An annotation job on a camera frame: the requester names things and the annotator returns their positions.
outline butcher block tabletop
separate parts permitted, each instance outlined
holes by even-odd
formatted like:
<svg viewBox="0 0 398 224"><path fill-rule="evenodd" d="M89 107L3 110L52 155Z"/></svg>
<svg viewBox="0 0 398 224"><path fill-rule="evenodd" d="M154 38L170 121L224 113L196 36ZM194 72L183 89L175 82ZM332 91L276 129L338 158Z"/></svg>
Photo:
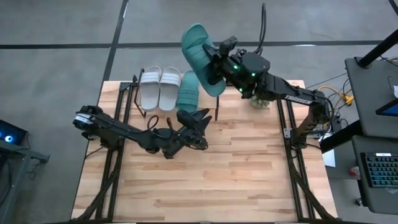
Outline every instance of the butcher block tabletop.
<svg viewBox="0 0 398 224"><path fill-rule="evenodd" d="M116 107L119 83L104 82L99 98L98 106L111 116ZM289 83L304 87L302 80ZM137 143L126 141L113 221L297 221L276 102L272 102L268 109L255 109L248 100L241 99L240 92L227 87L220 96L218 121L214 120L216 98L208 96L202 89L199 107L209 108L209 114L213 115L206 129L209 147L205 151L185 147L174 159L167 160L161 152L148 154ZM308 107L293 103L293 108L299 125L307 116ZM123 114L124 109L121 110L121 121ZM167 127L166 117L171 117L174 129L181 127L175 111L167 114L155 111L143 118L134 103L129 124L146 129L153 114L160 116L157 128ZM99 141L91 141L86 153L99 147ZM98 193L106 151L102 149L85 160L72 218L81 215ZM303 150L303 157L311 191L336 217L320 150L308 147ZM109 195L110 190L105 200L106 210ZM304 217L308 217L301 190L300 198Z"/></svg>

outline blue light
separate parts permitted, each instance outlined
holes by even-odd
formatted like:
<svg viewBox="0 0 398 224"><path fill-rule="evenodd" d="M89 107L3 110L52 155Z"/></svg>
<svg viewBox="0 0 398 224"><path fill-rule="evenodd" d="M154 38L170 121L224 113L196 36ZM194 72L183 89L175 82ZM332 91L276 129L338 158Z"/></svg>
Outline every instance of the blue light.
<svg viewBox="0 0 398 224"><path fill-rule="evenodd" d="M6 136L6 138L4 138L6 140L6 142L12 142L12 136Z"/></svg>

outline electronic device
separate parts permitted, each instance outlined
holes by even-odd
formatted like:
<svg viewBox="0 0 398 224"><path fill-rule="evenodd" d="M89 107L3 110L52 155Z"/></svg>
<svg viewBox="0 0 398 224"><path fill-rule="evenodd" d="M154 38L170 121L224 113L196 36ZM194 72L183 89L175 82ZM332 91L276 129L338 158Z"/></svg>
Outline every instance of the electronic device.
<svg viewBox="0 0 398 224"><path fill-rule="evenodd" d="M27 131L0 120L0 139L10 144L21 145Z"/></svg>
<svg viewBox="0 0 398 224"><path fill-rule="evenodd" d="M309 106L308 116L303 123L290 132L292 147L305 148L307 135L314 127L329 122L334 116L330 100L321 91L292 86L283 78L271 75L268 72L271 63L261 57L259 52L238 49L229 55L237 43L237 38L232 36L224 40L218 49L203 45L211 61L208 83L215 85L225 78L242 93L244 99L256 95L262 100L281 99Z"/></svg>
<svg viewBox="0 0 398 224"><path fill-rule="evenodd" d="M398 116L398 99L394 99L390 103L376 110L377 115Z"/></svg>
<svg viewBox="0 0 398 224"><path fill-rule="evenodd" d="M398 153L361 153L370 187L398 188Z"/></svg>
<svg viewBox="0 0 398 224"><path fill-rule="evenodd" d="M166 159L173 159L184 146L202 151L208 148L204 138L205 129L212 118L205 118L208 112L209 109L191 113L185 110L177 111L177 120L183 124L178 131L173 129L170 118L167 118L169 128L155 128L159 117L154 115L148 120L147 129L140 130L113 119L98 106L83 106L76 112L73 124L84 131L83 136L100 137L101 145L110 150L117 150L121 147L123 139L127 138L137 142L148 153L155 154L162 150Z"/></svg>

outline teal slipper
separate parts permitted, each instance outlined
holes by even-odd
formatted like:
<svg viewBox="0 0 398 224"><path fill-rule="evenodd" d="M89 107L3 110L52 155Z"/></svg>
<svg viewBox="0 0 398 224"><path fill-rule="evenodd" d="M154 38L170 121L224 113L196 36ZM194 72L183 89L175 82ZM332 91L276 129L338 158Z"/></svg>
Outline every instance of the teal slipper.
<svg viewBox="0 0 398 224"><path fill-rule="evenodd" d="M177 98L177 108L193 112L198 109L199 81L193 71L188 71L182 78Z"/></svg>
<svg viewBox="0 0 398 224"><path fill-rule="evenodd" d="M210 69L210 59L203 49L203 44L214 47L207 31L201 24L194 24L186 30L181 39L182 53L185 59L196 73L201 85L206 92L213 97L219 96L225 90L225 81L222 80L215 85L207 82Z"/></svg>

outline computer monitor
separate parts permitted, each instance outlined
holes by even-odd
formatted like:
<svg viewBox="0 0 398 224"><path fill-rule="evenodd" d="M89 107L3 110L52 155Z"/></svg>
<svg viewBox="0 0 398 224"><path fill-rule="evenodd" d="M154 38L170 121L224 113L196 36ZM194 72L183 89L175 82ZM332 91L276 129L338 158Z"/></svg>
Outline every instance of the computer monitor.
<svg viewBox="0 0 398 224"><path fill-rule="evenodd" d="M0 139L10 144L21 145L27 131L0 120Z"/></svg>
<svg viewBox="0 0 398 224"><path fill-rule="evenodd" d="M398 99L394 99L390 103L376 110L377 115L398 116Z"/></svg>

